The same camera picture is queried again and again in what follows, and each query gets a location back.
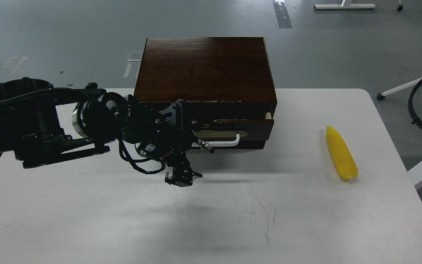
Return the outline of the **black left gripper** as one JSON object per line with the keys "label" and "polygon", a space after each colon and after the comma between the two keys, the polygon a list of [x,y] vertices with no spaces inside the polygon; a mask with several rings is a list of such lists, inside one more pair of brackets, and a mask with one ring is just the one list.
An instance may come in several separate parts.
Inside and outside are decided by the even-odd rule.
{"label": "black left gripper", "polygon": [[132,95],[124,96],[119,103],[119,124],[122,159],[141,173],[146,170],[139,164],[150,160],[161,165],[156,173],[169,167],[164,181],[176,187],[190,187],[196,179],[203,177],[203,174],[193,171],[186,157],[188,150],[198,148],[211,154],[215,152],[209,142],[194,135],[191,108],[182,99],[157,111]]}

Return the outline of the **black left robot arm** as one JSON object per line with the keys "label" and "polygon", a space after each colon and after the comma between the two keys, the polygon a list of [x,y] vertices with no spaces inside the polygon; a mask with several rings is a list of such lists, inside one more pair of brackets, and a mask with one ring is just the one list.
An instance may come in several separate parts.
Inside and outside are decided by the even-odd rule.
{"label": "black left robot arm", "polygon": [[192,131],[184,100],[157,111],[95,82],[83,89],[29,77],[0,82],[0,154],[13,151],[25,169],[104,154],[113,141],[119,157],[137,172],[171,168],[165,182],[177,187],[202,177],[186,157],[193,144],[214,152]]}

